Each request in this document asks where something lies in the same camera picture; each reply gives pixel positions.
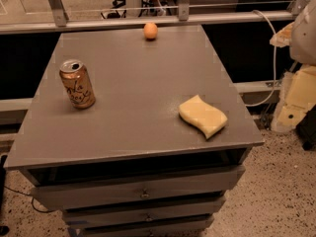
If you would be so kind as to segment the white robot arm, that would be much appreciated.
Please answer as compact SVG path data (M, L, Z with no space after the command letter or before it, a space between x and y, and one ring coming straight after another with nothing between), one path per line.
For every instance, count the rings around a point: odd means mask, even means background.
M285 72L271 128L288 132L316 106L316 0L310 0L295 21L274 34L274 47L289 46L290 57L301 64L294 73Z

